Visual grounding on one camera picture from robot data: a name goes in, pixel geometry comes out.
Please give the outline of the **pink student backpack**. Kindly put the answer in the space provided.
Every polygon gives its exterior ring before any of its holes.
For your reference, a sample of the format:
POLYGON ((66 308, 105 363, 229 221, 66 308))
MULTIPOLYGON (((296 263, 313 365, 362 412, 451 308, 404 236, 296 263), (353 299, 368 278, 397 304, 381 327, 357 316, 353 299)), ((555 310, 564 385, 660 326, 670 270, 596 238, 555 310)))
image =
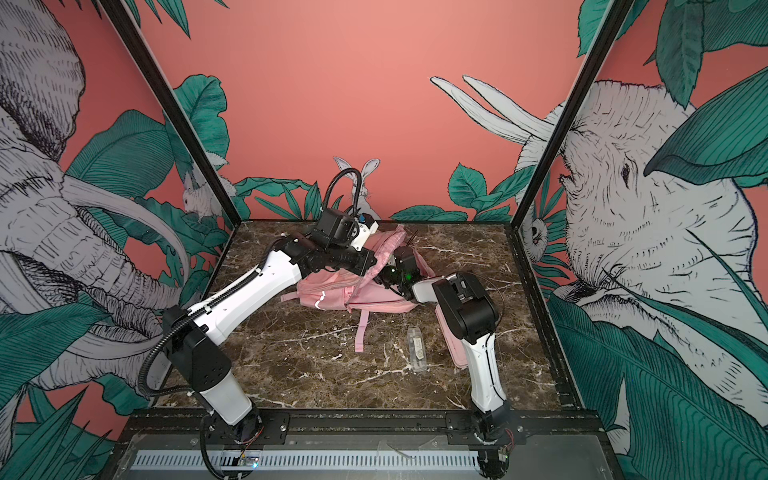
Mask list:
POLYGON ((403 225, 394 230, 374 233, 365 243, 365 247, 375 254, 377 263, 363 277, 347 270, 337 272, 322 270, 310 274, 298 282, 297 290, 280 296, 281 302, 298 300, 308 308, 316 310, 359 310, 361 312, 355 337, 355 351, 364 351, 364 336, 371 312, 407 313, 416 304, 406 300, 374 278, 387 269, 394 267, 394 253, 398 247, 406 245, 407 231, 403 225))

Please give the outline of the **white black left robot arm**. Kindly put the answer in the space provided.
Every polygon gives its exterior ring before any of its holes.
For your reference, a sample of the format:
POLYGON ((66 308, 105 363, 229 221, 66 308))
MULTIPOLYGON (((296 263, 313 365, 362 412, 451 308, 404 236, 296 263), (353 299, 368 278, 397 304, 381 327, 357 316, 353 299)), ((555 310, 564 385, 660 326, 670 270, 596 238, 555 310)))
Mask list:
POLYGON ((375 253, 363 246, 324 247, 300 234, 275 239, 260 263, 225 289, 193 307, 163 312, 164 334, 139 370, 140 393, 157 397, 190 392, 234 442, 258 438, 263 429, 260 413, 220 345, 259 308, 310 274, 335 268, 363 277, 376 263, 375 253), (165 389, 149 385, 149 370, 159 354, 171 361, 186 385, 165 389))

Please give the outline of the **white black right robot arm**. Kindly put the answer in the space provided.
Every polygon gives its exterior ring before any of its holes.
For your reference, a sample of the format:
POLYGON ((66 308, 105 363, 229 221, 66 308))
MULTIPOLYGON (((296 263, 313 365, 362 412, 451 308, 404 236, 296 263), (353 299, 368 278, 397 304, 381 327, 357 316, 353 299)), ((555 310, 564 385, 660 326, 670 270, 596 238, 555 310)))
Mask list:
POLYGON ((426 278, 417 268, 386 266, 374 281, 415 303, 434 303, 467 360, 473 430, 490 445, 504 435, 511 405, 502 387, 495 354, 500 313, 479 278, 468 271, 426 278))

